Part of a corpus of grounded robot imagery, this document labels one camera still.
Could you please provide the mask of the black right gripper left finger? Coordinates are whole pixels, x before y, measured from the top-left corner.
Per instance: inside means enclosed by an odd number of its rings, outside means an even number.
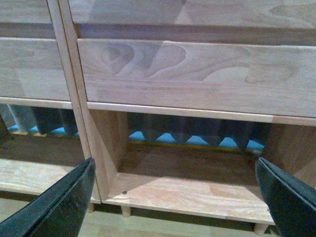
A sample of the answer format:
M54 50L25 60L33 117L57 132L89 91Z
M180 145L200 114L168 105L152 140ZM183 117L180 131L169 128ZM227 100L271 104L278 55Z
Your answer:
M0 224L2 237L76 237L95 182L95 160L88 158Z

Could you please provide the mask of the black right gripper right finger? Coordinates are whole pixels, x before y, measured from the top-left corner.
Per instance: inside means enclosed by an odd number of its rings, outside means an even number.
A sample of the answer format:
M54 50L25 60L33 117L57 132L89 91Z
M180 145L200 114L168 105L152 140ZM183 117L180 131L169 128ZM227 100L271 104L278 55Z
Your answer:
M316 190L265 158L255 165L256 179L282 237L316 235Z

